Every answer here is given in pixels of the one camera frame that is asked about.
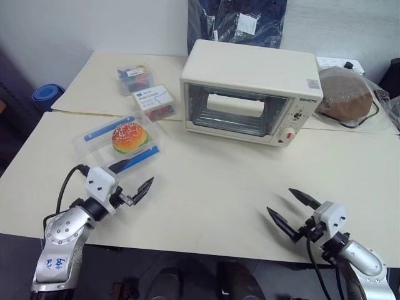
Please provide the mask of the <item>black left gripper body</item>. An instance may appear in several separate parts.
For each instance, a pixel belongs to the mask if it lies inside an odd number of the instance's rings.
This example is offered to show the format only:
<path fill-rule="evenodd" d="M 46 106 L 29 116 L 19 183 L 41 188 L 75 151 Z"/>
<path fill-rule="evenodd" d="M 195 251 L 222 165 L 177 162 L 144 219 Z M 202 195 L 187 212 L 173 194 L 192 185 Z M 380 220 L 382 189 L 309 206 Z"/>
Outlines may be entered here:
<path fill-rule="evenodd" d="M 133 205 L 133 199 L 131 196 L 127 196 L 123 194 L 122 187 L 118 186 L 113 194 L 110 195 L 109 203 L 114 209 L 117 209 L 119 206 L 126 204 L 128 206 Z"/>

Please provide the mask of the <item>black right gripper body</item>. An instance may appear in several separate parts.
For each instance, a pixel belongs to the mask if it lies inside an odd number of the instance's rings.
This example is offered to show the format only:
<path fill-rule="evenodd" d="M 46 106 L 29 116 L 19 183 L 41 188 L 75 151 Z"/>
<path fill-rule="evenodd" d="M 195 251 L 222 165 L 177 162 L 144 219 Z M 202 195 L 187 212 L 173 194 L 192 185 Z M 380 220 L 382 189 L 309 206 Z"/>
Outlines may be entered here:
<path fill-rule="evenodd" d="M 316 242 L 324 234 L 326 230 L 326 225 L 323 222 L 317 222 L 314 216 L 311 216 L 306 220 L 305 224 L 299 228 L 299 233 L 301 237 L 309 238 L 312 242 Z"/>

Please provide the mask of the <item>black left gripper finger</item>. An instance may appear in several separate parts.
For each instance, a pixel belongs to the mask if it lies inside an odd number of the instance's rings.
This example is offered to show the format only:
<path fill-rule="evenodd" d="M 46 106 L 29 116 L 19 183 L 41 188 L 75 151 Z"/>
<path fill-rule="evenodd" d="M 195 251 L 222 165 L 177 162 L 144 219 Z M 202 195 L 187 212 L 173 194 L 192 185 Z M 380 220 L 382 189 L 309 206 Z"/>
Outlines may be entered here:
<path fill-rule="evenodd" d="M 135 206 L 148 193 L 153 181 L 154 177 L 151 177 L 137 189 L 137 193 L 132 197 L 133 206 Z"/>
<path fill-rule="evenodd" d="M 119 174 L 129 168 L 131 168 L 134 164 L 134 159 L 124 159 L 118 161 L 108 167 L 108 169 L 114 174 Z"/>

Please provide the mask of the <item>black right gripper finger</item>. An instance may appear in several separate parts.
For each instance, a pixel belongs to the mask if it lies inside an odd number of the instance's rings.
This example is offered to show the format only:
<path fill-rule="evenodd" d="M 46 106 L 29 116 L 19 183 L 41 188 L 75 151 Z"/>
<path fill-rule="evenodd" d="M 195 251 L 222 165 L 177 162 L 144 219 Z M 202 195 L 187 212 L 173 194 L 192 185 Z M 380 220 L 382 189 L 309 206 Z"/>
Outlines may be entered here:
<path fill-rule="evenodd" d="M 288 224 L 287 220 L 284 219 L 278 212 L 271 209 L 270 207 L 267 207 L 266 209 L 276 226 L 280 228 L 290 238 L 292 242 L 296 243 L 302 238 L 301 234 L 298 231 L 295 231 Z"/>
<path fill-rule="evenodd" d="M 298 189 L 289 188 L 290 193 L 305 206 L 311 207 L 313 210 L 316 210 L 321 206 L 321 203 L 315 200 L 312 196 L 302 192 Z"/>

